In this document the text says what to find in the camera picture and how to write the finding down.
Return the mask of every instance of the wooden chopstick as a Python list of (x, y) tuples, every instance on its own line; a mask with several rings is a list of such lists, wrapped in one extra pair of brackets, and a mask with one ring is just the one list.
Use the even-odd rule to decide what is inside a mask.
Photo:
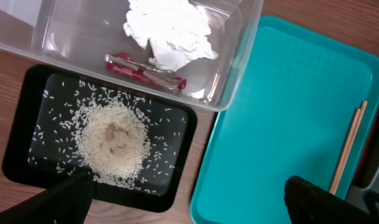
[(345, 165), (347, 163), (347, 160), (351, 152), (352, 144), (355, 140), (355, 137), (357, 136), (357, 132), (358, 132), (360, 123), (362, 121), (363, 114), (365, 113), (367, 104), (368, 104), (368, 101), (366, 100), (363, 101), (361, 108), (356, 109), (355, 111), (355, 115), (353, 117), (350, 130), (347, 134), (347, 138), (345, 139), (345, 143), (340, 155), (339, 163), (337, 164), (337, 167), (333, 176), (333, 181), (329, 188), (329, 193), (331, 194), (335, 195), (337, 188), (339, 187), (341, 177), (343, 176)]

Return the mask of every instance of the teal tray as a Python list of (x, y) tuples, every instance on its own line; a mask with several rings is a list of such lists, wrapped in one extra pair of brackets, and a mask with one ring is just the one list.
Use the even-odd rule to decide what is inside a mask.
[(290, 223), (292, 175), (327, 190), (353, 113), (368, 101), (336, 195), (345, 198), (379, 105), (379, 59), (263, 17), (232, 106), (218, 114), (190, 213), (195, 223)]

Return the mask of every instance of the rice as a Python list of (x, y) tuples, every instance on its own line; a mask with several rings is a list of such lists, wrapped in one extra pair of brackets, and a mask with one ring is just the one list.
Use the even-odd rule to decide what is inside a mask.
[[(78, 153), (95, 173), (95, 181), (133, 189), (143, 160), (150, 155), (151, 143), (143, 123), (146, 118), (117, 97), (108, 97), (107, 102), (102, 106), (92, 99), (75, 112), (72, 126), (76, 127)], [(115, 127), (114, 138), (107, 141), (106, 129), (111, 125)]]

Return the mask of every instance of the crumpled paper towel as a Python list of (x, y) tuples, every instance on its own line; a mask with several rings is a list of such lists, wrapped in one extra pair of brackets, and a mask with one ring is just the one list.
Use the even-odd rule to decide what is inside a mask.
[(154, 54), (154, 58), (149, 59), (151, 64), (177, 71), (198, 58), (218, 57), (206, 37), (211, 34), (207, 15), (188, 0), (129, 2), (124, 31), (143, 49), (150, 41)]

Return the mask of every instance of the clear plastic container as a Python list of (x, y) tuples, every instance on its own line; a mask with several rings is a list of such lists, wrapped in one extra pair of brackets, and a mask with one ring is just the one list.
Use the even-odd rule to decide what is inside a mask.
[(182, 93), (110, 72), (105, 54), (127, 52), (141, 63), (152, 50), (140, 48), (123, 30), (127, 0), (0, 0), (0, 49), (214, 111), (227, 109), (245, 71), (263, 0), (193, 0), (212, 29), (208, 41), (219, 56), (198, 59), (177, 71)]

